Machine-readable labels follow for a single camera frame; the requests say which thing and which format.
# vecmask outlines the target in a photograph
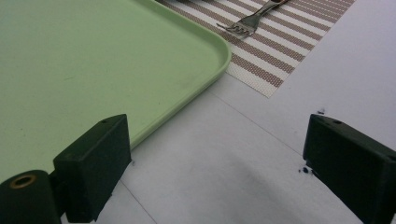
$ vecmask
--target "placemat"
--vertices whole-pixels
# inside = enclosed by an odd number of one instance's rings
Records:
[[[263,0],[159,0],[218,33],[232,45],[227,73],[270,97],[355,0],[289,0],[265,15],[256,34],[240,40],[216,23],[231,25]]]

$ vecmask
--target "white table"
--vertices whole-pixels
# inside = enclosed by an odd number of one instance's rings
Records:
[[[361,223],[298,170],[322,109],[396,150],[395,11],[357,0],[270,99],[223,76],[134,149],[97,223]]]

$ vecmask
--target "fork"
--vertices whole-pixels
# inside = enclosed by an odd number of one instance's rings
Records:
[[[282,5],[287,1],[288,0],[269,0],[258,11],[250,16],[242,18],[240,21],[234,23],[229,27],[223,26],[218,23],[216,23],[216,25],[230,32],[231,34],[240,35],[241,37],[248,37],[256,32],[257,28],[259,27],[260,18],[263,15],[265,15],[274,7]]]

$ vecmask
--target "fork handle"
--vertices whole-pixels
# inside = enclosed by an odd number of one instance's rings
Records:
[[[287,2],[287,1],[288,0],[269,0],[268,2],[266,2],[264,4],[264,6],[262,6],[262,8],[260,8],[258,11],[256,11],[253,15],[262,17],[267,12],[269,12],[271,9],[273,9],[273,7],[277,7],[279,5],[282,5],[285,2]]]

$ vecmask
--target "green tray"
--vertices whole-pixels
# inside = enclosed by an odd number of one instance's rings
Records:
[[[127,114],[132,147],[231,58],[206,28],[151,0],[0,0],[0,182]]]

